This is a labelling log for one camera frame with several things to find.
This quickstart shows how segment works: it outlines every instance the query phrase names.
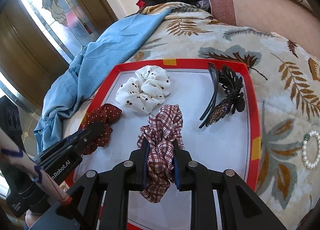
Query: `black flower hair accessory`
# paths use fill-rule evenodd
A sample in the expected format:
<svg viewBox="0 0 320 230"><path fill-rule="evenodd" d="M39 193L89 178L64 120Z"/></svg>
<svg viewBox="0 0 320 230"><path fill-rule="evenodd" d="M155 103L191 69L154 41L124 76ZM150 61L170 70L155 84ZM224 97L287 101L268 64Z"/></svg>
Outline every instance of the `black flower hair accessory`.
<svg viewBox="0 0 320 230"><path fill-rule="evenodd" d="M208 107L200 117L200 120L202 121L205 116L208 113L209 114L199 128L202 128L204 125L211 125L213 122L218 122L220 119L224 118L230 110L232 114L234 114L236 110L242 112L245 107L244 94L241 92L241 89L243 88L242 77L238 77L236 73L225 64L219 72L216 66L209 62L208 69L213 82L214 93ZM219 83L222 84L222 88L227 96L216 106Z"/></svg>

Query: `door glass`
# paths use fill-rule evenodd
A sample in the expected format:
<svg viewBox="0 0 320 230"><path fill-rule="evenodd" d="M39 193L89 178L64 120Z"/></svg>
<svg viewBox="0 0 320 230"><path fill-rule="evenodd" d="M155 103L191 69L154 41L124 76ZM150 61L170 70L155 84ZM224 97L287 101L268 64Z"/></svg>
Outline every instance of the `door glass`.
<svg viewBox="0 0 320 230"><path fill-rule="evenodd" d="M71 62L98 33L76 0L21 0L56 50Z"/></svg>

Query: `bracelet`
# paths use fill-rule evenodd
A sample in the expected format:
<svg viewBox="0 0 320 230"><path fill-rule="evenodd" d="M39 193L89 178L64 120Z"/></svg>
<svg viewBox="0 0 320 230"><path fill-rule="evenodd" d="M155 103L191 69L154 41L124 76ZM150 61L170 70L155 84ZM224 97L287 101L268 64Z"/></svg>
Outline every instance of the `bracelet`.
<svg viewBox="0 0 320 230"><path fill-rule="evenodd" d="M313 163L311 163L307 157L307 143L310 137L312 136L317 137L317 141L318 141L318 155L316 160ZM302 146L302 160L304 162L304 165L307 167L307 169L310 169L310 170L314 169L318 165L318 162L320 160L320 136L317 131L310 131L308 134L304 136L304 141Z"/></svg>

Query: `blue cloth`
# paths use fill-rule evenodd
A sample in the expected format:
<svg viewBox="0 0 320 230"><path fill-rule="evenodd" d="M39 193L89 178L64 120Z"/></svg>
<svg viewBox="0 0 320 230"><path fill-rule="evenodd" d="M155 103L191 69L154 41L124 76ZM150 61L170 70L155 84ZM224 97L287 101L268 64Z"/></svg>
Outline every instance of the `blue cloth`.
<svg viewBox="0 0 320 230"><path fill-rule="evenodd" d="M112 24L89 43L52 84L44 98L34 133L38 153L62 139L62 122L101 85L111 69L129 59L157 29L170 9L157 15L136 14Z"/></svg>

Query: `metal screw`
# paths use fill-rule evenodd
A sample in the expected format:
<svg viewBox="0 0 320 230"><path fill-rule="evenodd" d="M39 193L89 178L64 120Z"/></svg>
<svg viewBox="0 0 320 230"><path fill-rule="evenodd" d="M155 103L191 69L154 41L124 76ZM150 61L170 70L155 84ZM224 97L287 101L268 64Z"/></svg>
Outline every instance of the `metal screw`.
<svg viewBox="0 0 320 230"><path fill-rule="evenodd" d="M188 165L190 166L190 167L196 167L196 166L198 166L198 163L196 162L196 161L190 161L190 162L188 162Z"/></svg>
<svg viewBox="0 0 320 230"><path fill-rule="evenodd" d="M125 162L123 163L123 165L124 165L125 167L131 167L131 166L133 165L133 162L132 162L132 161L125 161Z"/></svg>
<svg viewBox="0 0 320 230"><path fill-rule="evenodd" d="M235 175L235 172L233 170L226 170L226 175L229 177L233 177Z"/></svg>
<svg viewBox="0 0 320 230"><path fill-rule="evenodd" d="M87 171L86 176L87 177L94 177L96 175L95 171Z"/></svg>

